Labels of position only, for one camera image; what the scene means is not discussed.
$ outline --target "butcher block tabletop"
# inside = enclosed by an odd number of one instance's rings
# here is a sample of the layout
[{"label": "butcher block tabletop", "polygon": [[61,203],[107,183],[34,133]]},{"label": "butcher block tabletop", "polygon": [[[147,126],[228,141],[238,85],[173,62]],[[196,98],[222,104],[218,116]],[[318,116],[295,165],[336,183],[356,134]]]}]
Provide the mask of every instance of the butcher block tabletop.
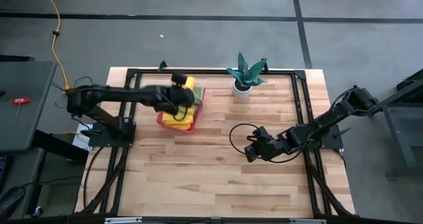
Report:
[{"label": "butcher block tabletop", "polygon": [[[126,70],[127,67],[110,68],[107,85],[123,87]],[[305,73],[313,113],[317,117],[330,106],[325,78],[320,69],[308,69]],[[312,217],[302,155],[284,164],[262,160],[249,163],[232,148],[228,138],[231,128],[243,122],[264,126],[273,136],[296,125],[291,77],[261,75],[267,83],[253,87],[245,100],[232,95],[230,75],[194,77],[196,85],[205,86],[206,93],[193,134],[162,128],[156,123],[157,113],[153,108],[137,105],[135,141],[128,155],[118,215]],[[169,84],[170,74],[143,74],[141,78],[141,86]],[[301,86],[299,93],[302,100]],[[101,107],[117,116],[120,103],[103,102]],[[253,129],[241,126],[233,132],[232,139],[239,149],[250,144],[246,136]],[[89,154],[85,174],[96,150]],[[106,147],[94,160],[87,182],[87,203],[104,183],[110,152],[111,148]],[[321,155],[328,186],[344,207],[354,213],[342,159],[331,150],[323,149]],[[287,158],[280,155],[274,160]],[[323,210],[319,188],[317,194]],[[82,197],[83,185],[75,211],[83,209]]]}]

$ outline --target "black metal frame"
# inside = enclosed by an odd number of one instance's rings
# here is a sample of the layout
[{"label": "black metal frame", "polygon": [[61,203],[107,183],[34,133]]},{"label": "black metal frame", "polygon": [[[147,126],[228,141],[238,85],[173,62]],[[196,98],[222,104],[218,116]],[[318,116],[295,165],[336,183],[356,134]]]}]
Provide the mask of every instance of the black metal frame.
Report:
[{"label": "black metal frame", "polygon": [[[135,77],[134,88],[139,88],[141,84],[141,76],[143,74],[170,74],[173,72],[180,72],[185,74],[211,74],[211,75],[222,75],[228,74],[226,69],[166,69],[166,63],[163,61],[159,69],[128,69],[126,73],[125,87],[130,86],[131,80]],[[313,111],[311,108],[311,100],[309,96],[309,90],[307,87],[307,78],[304,70],[269,70],[267,65],[262,72],[264,75],[289,75],[291,77],[294,102],[297,112],[297,118],[299,123],[303,123],[303,114],[301,109],[301,101],[299,98],[298,79],[301,81],[301,86],[305,98],[305,109],[307,111],[307,117],[309,120],[313,119]],[[134,122],[136,103],[132,102],[130,107],[129,121]],[[124,116],[126,109],[126,102],[122,102],[120,105],[119,116]],[[106,218],[118,218],[118,208],[120,204],[120,196],[122,194],[123,180],[125,174],[125,166],[127,156],[129,153],[129,147],[122,148],[122,154],[119,163],[115,166],[115,159],[119,147],[113,147],[110,154],[110,160],[107,169],[106,182],[100,189],[98,194],[93,199],[94,204],[90,203],[88,208],[85,208],[82,212],[74,213],[68,216],[57,216],[57,217],[45,217],[38,219],[21,219],[10,221],[10,223],[104,223]],[[175,221],[183,221],[187,223],[205,222],[209,224],[223,224],[223,223],[399,223],[395,221],[382,221],[377,219],[361,218],[357,215],[352,215],[346,211],[342,205],[336,200],[333,193],[325,183],[325,176],[323,173],[323,166],[321,160],[321,154],[315,152],[317,168],[312,164],[310,153],[308,151],[303,152],[305,159],[305,167],[307,173],[307,181],[309,184],[309,193],[311,201],[311,209],[313,211],[312,219],[295,219],[295,218],[226,218],[226,217],[129,217],[131,221],[143,221],[149,223],[168,223]],[[106,212],[108,193],[109,189],[115,179],[117,180],[116,191],[114,194],[113,204],[109,212]],[[314,180],[322,189],[325,213],[321,213],[318,203],[317,195],[314,186]],[[97,205],[100,204],[100,213],[93,213]],[[330,204],[339,215],[332,215],[330,211]]]},{"label": "black metal frame", "polygon": [[[127,73],[126,73],[126,80],[125,80],[124,87],[129,88],[131,80],[135,77],[135,87],[134,88],[135,89],[139,88],[139,85],[141,83],[141,76],[143,74],[171,74],[171,73],[174,73],[174,72],[191,74],[191,75],[195,75],[195,74],[208,74],[208,75],[228,74],[226,69],[177,69],[177,68],[166,69],[165,67],[167,67],[167,64],[164,61],[162,61],[161,65],[159,66],[159,69],[154,69],[154,68],[151,68],[151,69],[128,69]],[[296,107],[296,112],[297,112],[297,119],[298,119],[298,122],[300,124],[302,124],[302,123],[304,123],[304,119],[303,119],[303,114],[302,114],[302,109],[301,109],[301,101],[300,101],[300,98],[299,98],[299,89],[298,89],[298,86],[297,86],[297,82],[298,82],[298,80],[300,80],[301,85],[302,85],[302,89],[303,89],[303,93],[304,93],[304,97],[305,97],[305,106],[306,106],[306,110],[307,110],[308,119],[309,120],[313,119],[313,111],[312,111],[312,108],[311,108],[311,101],[310,101],[309,91],[308,91],[308,87],[307,87],[307,78],[305,76],[304,70],[269,70],[268,66],[266,64],[262,74],[264,74],[264,75],[288,75],[288,76],[291,77],[293,94],[294,94],[294,102],[295,102],[295,107]],[[119,116],[124,115],[125,109],[126,109],[126,103],[122,102],[121,105],[120,105]],[[131,104],[131,108],[130,108],[130,115],[129,115],[130,122],[134,121],[134,115],[135,115],[135,103],[133,102]],[[118,148],[113,147],[112,151],[110,153],[110,160],[109,160],[109,164],[108,164],[108,168],[107,168],[106,180],[110,180],[111,175],[113,173],[113,170],[115,168],[114,167],[115,166],[114,161],[116,160],[117,152],[118,152]],[[127,147],[123,148],[122,157],[124,159],[124,164],[123,164],[124,167],[126,165],[126,157],[128,156],[128,153],[129,153],[129,148],[127,148]],[[305,160],[307,160],[306,159],[307,155],[308,155],[307,152],[304,152]],[[324,172],[323,172],[323,163],[322,163],[322,160],[321,160],[320,152],[315,153],[315,158],[316,158],[316,161],[317,161],[317,170],[318,170],[321,178],[323,179],[323,181],[325,181],[325,175],[324,175]],[[123,169],[120,172],[119,177],[118,177],[114,201],[113,201],[113,204],[112,204],[112,208],[110,209],[110,212],[112,212],[112,213],[118,212],[119,203],[120,203],[120,195],[122,193],[122,188],[123,188],[123,178],[124,178],[124,173],[125,173],[124,167],[123,167]],[[311,170],[309,168],[309,165],[307,165],[307,164],[306,164],[306,172],[307,172],[307,181],[308,181],[308,184],[309,184],[309,192],[310,192],[311,207],[312,207],[312,210],[313,210],[313,215],[321,214],[319,207],[318,207],[318,203],[317,203],[317,195],[316,195],[313,177],[311,175]],[[328,199],[327,199],[327,197],[325,196],[324,193],[322,193],[322,195],[323,195],[323,198],[324,198],[325,213],[331,214],[329,201],[328,201]],[[106,191],[106,195],[101,201],[100,213],[106,212],[107,200],[108,200],[108,191]]]}]

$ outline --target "green leaf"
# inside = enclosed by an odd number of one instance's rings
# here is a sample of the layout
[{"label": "green leaf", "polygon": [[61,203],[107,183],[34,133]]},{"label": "green leaf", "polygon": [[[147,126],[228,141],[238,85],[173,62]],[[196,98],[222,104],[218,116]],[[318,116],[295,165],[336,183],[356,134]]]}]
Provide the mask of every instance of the green leaf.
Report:
[{"label": "green leaf", "polygon": [[249,72],[249,65],[245,62],[243,55],[238,53],[238,71],[243,74],[243,79],[246,79],[246,75]]},{"label": "green leaf", "polygon": [[242,73],[239,73],[238,71],[234,71],[232,68],[227,68],[226,70],[238,81],[240,85],[244,84]]},{"label": "green leaf", "polygon": [[244,81],[244,84],[248,85],[248,86],[257,86],[257,85],[260,85],[262,83],[267,83],[267,82],[264,79],[259,78],[259,77],[255,77],[254,79]]},{"label": "green leaf", "polygon": [[255,77],[257,77],[257,75],[259,75],[262,70],[264,65],[266,65],[266,59],[262,59],[261,61],[255,63],[253,66],[251,66],[251,68],[249,69],[249,76],[247,78],[245,78],[246,80],[250,80],[250,79],[254,79]]}]

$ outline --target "gray floor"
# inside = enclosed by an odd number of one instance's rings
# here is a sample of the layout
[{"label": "gray floor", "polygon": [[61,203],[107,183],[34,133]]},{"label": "gray floor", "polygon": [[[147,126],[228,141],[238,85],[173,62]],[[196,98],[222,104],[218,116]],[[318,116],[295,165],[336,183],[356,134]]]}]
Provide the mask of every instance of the gray floor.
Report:
[{"label": "gray floor", "polygon": [[[63,13],[145,15],[295,16],[292,0],[55,0]],[[422,18],[423,0],[300,0],[304,17]],[[0,0],[6,11],[53,12],[48,0]],[[237,52],[247,60],[268,58],[272,68],[304,68],[296,22],[184,20],[63,20],[57,43],[70,81],[88,75],[105,83],[110,66],[226,67]],[[0,54],[53,60],[54,19],[0,18]],[[422,68],[423,24],[305,23],[313,68],[323,69],[330,99],[352,85],[383,99],[406,76]],[[54,80],[63,84],[57,71]],[[51,88],[40,129],[59,133],[77,124],[54,103],[63,95]],[[348,118],[344,135],[347,173],[357,214],[423,222],[422,180],[386,181],[403,158],[381,114]],[[67,161],[51,158],[51,164]],[[62,168],[82,172],[79,168]],[[45,215],[70,213],[77,186],[44,191]]]}]

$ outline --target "yellow towel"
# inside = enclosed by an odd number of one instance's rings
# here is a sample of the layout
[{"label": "yellow towel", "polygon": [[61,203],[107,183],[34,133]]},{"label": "yellow towel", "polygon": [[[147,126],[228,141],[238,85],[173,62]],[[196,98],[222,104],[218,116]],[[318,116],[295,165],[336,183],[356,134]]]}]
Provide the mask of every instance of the yellow towel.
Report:
[{"label": "yellow towel", "polygon": [[[195,83],[195,81],[196,80],[195,80],[194,77],[188,76],[188,78],[186,79],[185,87],[188,88],[188,89],[191,89],[192,91],[194,91],[194,83]],[[195,109],[196,109],[196,106],[195,105],[192,105],[190,108],[188,108],[188,111],[186,112],[185,119],[183,119],[182,121],[176,121],[173,118],[173,115],[164,113],[163,114],[162,122],[166,126],[172,126],[174,128],[187,130],[188,128],[190,128],[191,123],[194,122]],[[175,118],[177,120],[182,119],[184,117],[184,115],[185,115],[185,110],[186,110],[185,107],[179,106],[179,113],[175,116]]]}]

